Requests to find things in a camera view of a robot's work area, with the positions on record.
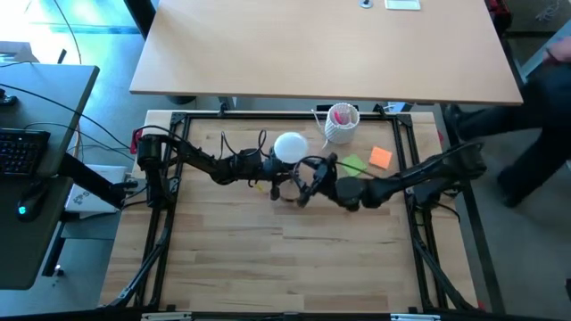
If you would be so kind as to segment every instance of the green sticky note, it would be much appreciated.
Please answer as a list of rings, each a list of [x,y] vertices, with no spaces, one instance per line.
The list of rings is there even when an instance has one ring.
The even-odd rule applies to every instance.
[[[367,164],[365,164],[365,163],[363,162],[363,160],[361,160],[361,159],[359,158],[359,156],[357,156],[357,155],[355,155],[355,154],[351,154],[351,155],[345,157],[345,158],[342,160],[342,163],[343,163],[343,164],[347,164],[347,165],[349,165],[349,166],[351,166],[351,167],[356,168],[356,169],[352,169],[352,168],[350,168],[349,166],[344,166],[344,165],[343,165],[343,168],[344,168],[344,169],[347,171],[347,173],[349,173],[349,175],[351,175],[351,176],[358,176],[358,175],[360,174],[359,169],[361,169],[361,170],[366,170],[366,169],[367,169]]]

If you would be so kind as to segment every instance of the person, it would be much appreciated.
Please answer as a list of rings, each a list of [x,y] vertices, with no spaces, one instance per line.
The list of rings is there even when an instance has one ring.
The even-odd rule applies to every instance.
[[[464,112],[444,110],[444,121],[461,140],[541,128],[539,138],[497,177],[503,202],[515,207],[547,181],[571,157],[571,37],[550,46],[543,63],[548,72],[530,79],[521,89],[521,106],[498,106]]]

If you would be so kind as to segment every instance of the wooden tabletop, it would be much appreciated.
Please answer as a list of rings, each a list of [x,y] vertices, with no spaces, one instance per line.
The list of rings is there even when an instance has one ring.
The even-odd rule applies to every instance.
[[[135,94],[520,104],[482,0],[161,0]]]
[[[171,113],[149,111],[145,124],[167,127]],[[412,118],[420,159],[439,153],[432,113],[412,113]],[[342,159],[356,153],[367,162],[374,145],[395,152],[392,127],[383,121],[362,121],[352,143],[329,145],[325,151],[313,120],[194,119],[190,128],[188,139],[217,156],[220,130],[238,151],[255,146],[262,128],[268,131],[266,151],[281,133],[293,130],[308,138],[312,154],[337,152]],[[388,170],[368,168],[381,177],[397,169],[396,154]],[[135,173],[142,175],[137,166]],[[338,173],[346,175],[344,169]],[[309,174],[302,169],[302,176]],[[184,167],[162,307],[176,304],[178,310],[250,312],[406,312],[411,306],[420,308],[402,193],[379,209],[350,213],[321,195],[312,198],[305,209],[272,202],[269,185],[261,186],[263,192],[245,182],[221,186],[201,171]],[[454,206],[448,199],[443,202]],[[102,304],[111,302],[139,269],[150,212],[145,205],[123,211]],[[436,209],[433,214],[442,268],[476,305],[459,222],[447,210]],[[436,302],[434,280],[426,271]]]

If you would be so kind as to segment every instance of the keyboard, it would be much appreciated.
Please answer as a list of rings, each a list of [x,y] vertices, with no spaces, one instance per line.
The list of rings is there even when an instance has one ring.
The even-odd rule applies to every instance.
[[[41,130],[0,128],[0,176],[36,174],[49,138],[50,133]]]

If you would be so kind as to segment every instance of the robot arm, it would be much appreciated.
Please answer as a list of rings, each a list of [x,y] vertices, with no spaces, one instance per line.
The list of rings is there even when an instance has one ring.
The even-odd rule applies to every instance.
[[[162,161],[161,150],[166,144],[176,153],[173,160]],[[177,161],[183,161],[207,174],[220,185],[228,185],[237,180],[269,181],[272,183],[272,200],[279,195],[278,186],[292,179],[300,188],[297,204],[300,207],[316,193],[324,194],[329,200],[347,210],[378,208],[394,193],[435,178],[459,181],[480,177],[486,166],[480,156],[482,144],[463,144],[438,154],[427,160],[387,178],[337,178],[337,155],[327,158],[309,156],[298,164],[287,164],[275,157],[273,152],[262,160],[257,149],[246,149],[238,154],[217,160],[214,156],[192,146],[188,141],[176,140],[164,135],[145,135],[138,143],[137,163],[147,178],[147,202],[150,207],[164,207],[171,198],[169,181],[162,171]],[[303,163],[315,172],[310,184],[303,182],[298,168]]]

